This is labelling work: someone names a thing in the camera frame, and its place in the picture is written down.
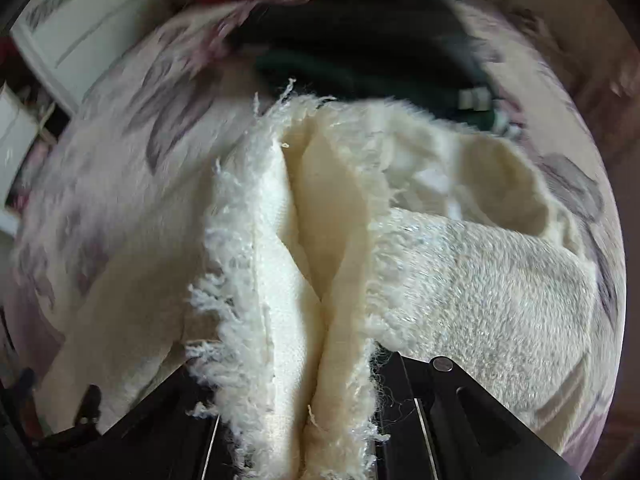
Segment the white wardrobe cabinet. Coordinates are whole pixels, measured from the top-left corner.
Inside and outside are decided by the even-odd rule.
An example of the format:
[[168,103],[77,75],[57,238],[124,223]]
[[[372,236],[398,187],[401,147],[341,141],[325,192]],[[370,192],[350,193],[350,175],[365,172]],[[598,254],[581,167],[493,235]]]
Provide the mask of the white wardrobe cabinet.
[[103,74],[168,15],[167,0],[29,0],[10,37],[50,94],[48,111],[74,116]]

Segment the dark green black garment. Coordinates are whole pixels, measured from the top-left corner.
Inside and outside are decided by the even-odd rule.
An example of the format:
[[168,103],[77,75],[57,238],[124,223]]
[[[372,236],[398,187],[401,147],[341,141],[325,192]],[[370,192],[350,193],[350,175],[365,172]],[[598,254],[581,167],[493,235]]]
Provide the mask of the dark green black garment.
[[228,43],[262,51],[255,70],[274,92],[406,101],[496,136],[511,127],[474,39],[447,0],[261,3]]

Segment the floral purple white bed blanket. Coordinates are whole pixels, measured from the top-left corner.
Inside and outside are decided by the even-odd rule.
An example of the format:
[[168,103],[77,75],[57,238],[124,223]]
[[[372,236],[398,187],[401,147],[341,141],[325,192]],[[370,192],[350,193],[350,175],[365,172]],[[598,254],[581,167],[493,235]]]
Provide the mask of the floral purple white bed blanket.
[[[524,116],[522,149],[574,214],[597,266],[596,381],[562,452],[584,470],[612,404],[626,321],[612,186],[582,115],[534,44],[485,0],[463,0],[457,9],[486,70]],[[217,58],[232,21],[228,8],[209,8],[151,32],[93,87],[44,164],[18,230],[4,304],[17,356],[38,376],[141,218],[250,120],[256,84]]]

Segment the white fluffy knit garment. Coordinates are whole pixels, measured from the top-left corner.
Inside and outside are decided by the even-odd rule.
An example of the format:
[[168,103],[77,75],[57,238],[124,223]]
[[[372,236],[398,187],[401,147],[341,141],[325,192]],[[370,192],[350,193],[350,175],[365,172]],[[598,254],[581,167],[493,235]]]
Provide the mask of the white fluffy knit garment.
[[243,479],[363,479],[381,349],[450,356],[555,451],[588,377],[596,268],[511,141],[403,103],[281,96],[216,169],[193,374]]

